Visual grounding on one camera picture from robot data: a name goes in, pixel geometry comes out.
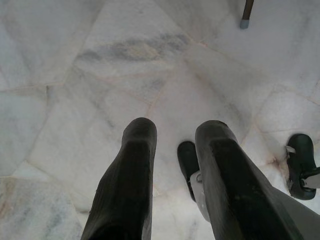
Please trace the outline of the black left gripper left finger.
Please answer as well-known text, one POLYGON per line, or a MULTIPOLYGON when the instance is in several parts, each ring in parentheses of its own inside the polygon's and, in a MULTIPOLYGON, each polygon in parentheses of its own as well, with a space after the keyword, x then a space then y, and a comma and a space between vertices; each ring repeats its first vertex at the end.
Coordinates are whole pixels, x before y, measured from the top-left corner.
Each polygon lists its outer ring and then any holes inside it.
POLYGON ((99 181, 83 240, 149 240, 157 129, 139 117, 124 129, 120 150, 99 181))

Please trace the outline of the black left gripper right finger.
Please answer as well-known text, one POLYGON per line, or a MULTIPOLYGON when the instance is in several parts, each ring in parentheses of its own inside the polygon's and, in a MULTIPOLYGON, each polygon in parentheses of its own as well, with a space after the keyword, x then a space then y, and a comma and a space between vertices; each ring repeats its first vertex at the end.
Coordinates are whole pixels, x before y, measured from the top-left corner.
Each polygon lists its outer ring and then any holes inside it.
POLYGON ((195 132, 210 223, 217 240, 302 240, 276 189, 218 120, 195 132))

